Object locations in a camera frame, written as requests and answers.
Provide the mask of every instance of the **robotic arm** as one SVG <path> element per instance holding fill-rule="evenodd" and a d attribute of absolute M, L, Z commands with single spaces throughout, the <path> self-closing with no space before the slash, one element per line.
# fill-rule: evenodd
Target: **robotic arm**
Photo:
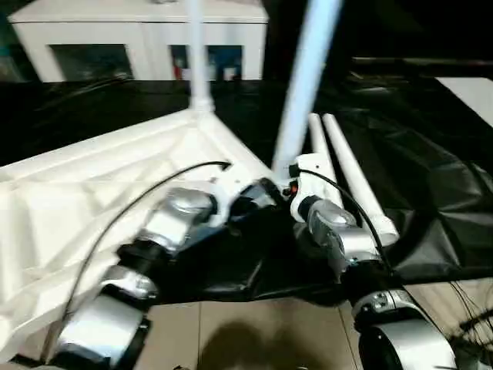
<path fill-rule="evenodd" d="M 306 222 L 314 241 L 327 253 L 353 308 L 354 327 L 361 334 L 359 352 L 365 369 L 455 369 L 447 339 L 393 276 L 353 215 L 325 197 L 320 178 L 326 159 L 304 154 L 290 168 L 297 178 L 291 203 L 295 220 Z"/>
<path fill-rule="evenodd" d="M 456 368 L 446 338 L 384 264 L 373 237 L 327 198 L 321 178 L 304 172 L 322 174 L 324 166 L 318 153 L 297 158 L 291 168 L 296 193 L 290 213 L 307 225 L 346 292 L 361 333 L 364 368 Z M 233 201 L 254 182 L 240 166 L 233 166 L 215 183 L 171 189 L 136 239 L 118 250 L 120 262 L 108 269 L 96 297 L 69 320 L 50 365 L 69 370 L 133 368 L 150 330 L 146 315 L 159 296 L 158 276 L 193 245 L 189 236 L 194 231 L 224 224 Z"/>

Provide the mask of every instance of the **tiled floor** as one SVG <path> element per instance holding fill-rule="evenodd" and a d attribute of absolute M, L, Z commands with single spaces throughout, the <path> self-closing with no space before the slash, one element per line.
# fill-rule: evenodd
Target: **tiled floor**
<path fill-rule="evenodd" d="M 322 308 L 294 298 L 172 304 L 154 308 L 150 319 L 137 370 L 356 370 L 358 363 L 348 305 Z"/>

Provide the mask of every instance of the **wire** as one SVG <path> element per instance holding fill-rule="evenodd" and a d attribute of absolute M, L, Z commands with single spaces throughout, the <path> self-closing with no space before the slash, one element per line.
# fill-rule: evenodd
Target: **wire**
<path fill-rule="evenodd" d="M 471 309 L 469 308 L 468 306 L 468 303 L 466 302 L 466 300 L 464 299 L 464 296 L 462 295 L 462 293 L 458 290 L 458 288 L 454 285 L 453 282 L 449 283 L 450 286 L 454 289 L 455 291 L 455 294 L 459 297 L 459 299 L 462 301 L 462 304 L 464 305 L 464 308 L 466 310 L 466 315 L 468 315 L 468 321 L 471 322 L 474 320 L 474 316 L 472 314 L 472 311 Z M 463 335 L 466 335 L 468 332 L 470 332 L 471 330 L 474 332 L 475 334 L 475 342 L 476 343 L 479 343 L 482 347 L 485 346 L 485 344 L 483 343 L 483 341 L 481 340 L 481 336 L 479 335 L 479 332 L 478 332 L 478 329 L 476 328 L 476 325 L 472 325 L 468 330 L 464 330 L 463 328 L 461 328 L 462 331 L 463 331 Z"/>
<path fill-rule="evenodd" d="M 173 175 L 155 183 L 152 185 L 149 189 L 145 190 L 143 193 L 141 193 L 136 199 L 134 199 L 132 202 L 127 204 L 120 212 L 118 212 L 117 215 L 114 216 L 114 218 L 106 225 L 102 233 L 98 236 L 94 244 L 91 246 L 91 249 L 89 250 L 88 254 L 86 255 L 86 258 L 82 262 L 82 265 L 80 267 L 79 273 L 77 274 L 77 277 L 75 278 L 74 285 L 72 286 L 72 290 L 70 291 L 69 294 L 69 299 L 67 300 L 67 303 L 65 304 L 65 307 L 62 312 L 62 317 L 61 317 L 61 328 L 65 326 L 65 322 L 67 320 L 67 317 L 69 316 L 70 312 L 70 306 L 72 305 L 72 301 L 75 295 L 75 292 L 77 291 L 77 288 L 79 287 L 79 283 L 82 280 L 82 276 L 86 272 L 87 267 L 89 266 L 89 262 L 92 259 L 92 256 L 98 249 L 98 246 L 101 244 L 102 239 L 108 234 L 109 230 L 118 222 L 122 216 L 124 216 L 130 209 L 132 209 L 138 202 L 140 202 L 144 197 L 146 197 L 148 194 L 152 193 L 155 189 L 161 187 L 165 183 L 177 178 L 180 175 L 183 175 L 184 173 L 187 173 L 191 170 L 195 170 L 200 167 L 205 167 L 205 166 L 221 166 L 223 170 L 225 170 L 227 167 L 229 167 L 231 163 L 229 162 L 224 162 L 224 161 L 219 161 L 219 160 L 214 160 L 210 162 L 202 162 L 195 164 L 193 166 L 189 166 L 183 170 L 180 170 Z M 43 353 L 45 353 L 45 356 L 42 356 L 42 360 L 44 362 L 47 361 L 48 358 L 48 351 L 50 348 L 50 342 L 51 342 L 51 337 L 54 333 L 48 333 L 45 339 L 45 343 L 43 345 Z"/>
<path fill-rule="evenodd" d="M 381 259 L 384 262 L 385 267 L 390 272 L 392 272 L 392 266 L 391 266 L 391 264 L 389 263 L 387 257 L 384 254 L 384 246 L 382 245 L 381 239 L 378 236 L 378 232 L 375 229 L 375 226 L 371 222 L 371 220 L 370 220 L 369 216 L 367 215 L 367 213 L 364 211 L 363 207 L 353 198 L 353 196 L 347 190 L 345 190 L 341 185 L 339 185 L 335 181 L 332 181 L 331 179 L 325 177 L 324 175 L 321 175 L 321 174 L 319 174 L 317 172 L 314 172 L 314 171 L 304 170 L 304 169 L 299 169 L 299 171 L 301 173 L 309 173 L 310 175 L 316 176 L 316 177 L 322 179 L 323 181 L 329 183 L 331 186 L 333 186 L 336 189 L 338 189 L 340 191 L 340 193 L 342 193 L 342 195 L 353 204 L 353 206 L 357 209 L 357 211 L 363 217 L 363 220 L 367 223 L 368 228 L 370 229 L 371 235 L 373 236 L 373 238 L 375 240 L 375 244 L 377 246 L 377 251 L 378 251 L 378 253 L 381 256 Z"/>
<path fill-rule="evenodd" d="M 488 338 L 488 328 L 491 330 L 491 333 L 493 333 L 493 325 L 491 325 L 490 317 L 493 315 L 493 309 L 485 309 L 483 311 L 472 299 L 469 297 L 469 294 L 461 287 L 461 285 L 458 282 L 455 282 L 455 288 L 460 290 L 461 293 L 468 299 L 469 302 L 471 302 L 477 309 L 479 314 L 475 315 L 472 317 L 470 320 L 468 320 L 465 323 L 460 324 L 459 326 L 463 331 L 470 331 L 472 328 L 475 328 L 476 325 L 480 325 L 480 327 L 483 329 L 485 334 L 487 335 Z"/>

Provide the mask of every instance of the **white tube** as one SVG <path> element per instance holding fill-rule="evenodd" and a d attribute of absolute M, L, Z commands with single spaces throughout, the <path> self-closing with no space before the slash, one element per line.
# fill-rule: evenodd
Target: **white tube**
<path fill-rule="evenodd" d="M 385 246 L 395 243 L 399 239 L 399 233 L 380 207 L 335 117 L 331 114 L 324 115 L 324 124 L 354 199 L 368 214 L 382 244 Z"/>
<path fill-rule="evenodd" d="M 301 152 L 341 2 L 308 3 L 273 158 L 273 171 L 280 180 L 289 178 L 289 166 Z"/>
<path fill-rule="evenodd" d="M 210 97 L 209 83 L 206 80 L 206 47 L 203 44 L 202 0 L 186 0 L 189 13 L 189 47 L 187 48 L 189 67 L 192 70 L 190 106 L 197 112 L 214 111 Z"/>
<path fill-rule="evenodd" d="M 330 158 L 329 148 L 327 147 L 327 142 L 325 141 L 324 129 L 322 128 L 320 116 L 318 114 L 311 113 L 308 116 L 308 123 L 310 124 L 311 146 L 313 147 L 314 152 L 321 154 L 327 159 L 327 170 L 325 170 L 322 174 L 332 181 L 337 182 L 336 173 L 334 172 L 334 167 L 332 166 L 332 159 Z M 343 208 L 339 190 L 331 185 L 327 185 L 327 192 L 329 194 L 329 199 L 337 206 Z"/>

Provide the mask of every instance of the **black tarp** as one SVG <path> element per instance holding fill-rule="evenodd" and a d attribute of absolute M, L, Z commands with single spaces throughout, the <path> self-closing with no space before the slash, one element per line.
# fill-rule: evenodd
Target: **black tarp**
<path fill-rule="evenodd" d="M 212 89 L 218 117 L 270 165 L 286 85 L 232 82 Z M 188 105 L 186 84 L 179 82 L 0 85 L 0 97 L 2 165 Z M 387 253 L 404 283 L 493 276 L 493 129 L 487 123 L 434 79 L 349 79 L 322 87 L 314 112 L 337 117 L 401 232 Z M 167 300 L 299 295 L 336 301 L 340 292 L 327 265 L 294 245 L 286 215 L 262 217 L 266 222 L 257 225 L 271 220 L 271 238 L 259 243 L 260 232 L 239 227 L 234 243 L 229 235 L 190 252 L 193 268 L 180 273 L 188 289 L 170 291 Z M 198 257 L 200 264 L 190 262 Z"/>

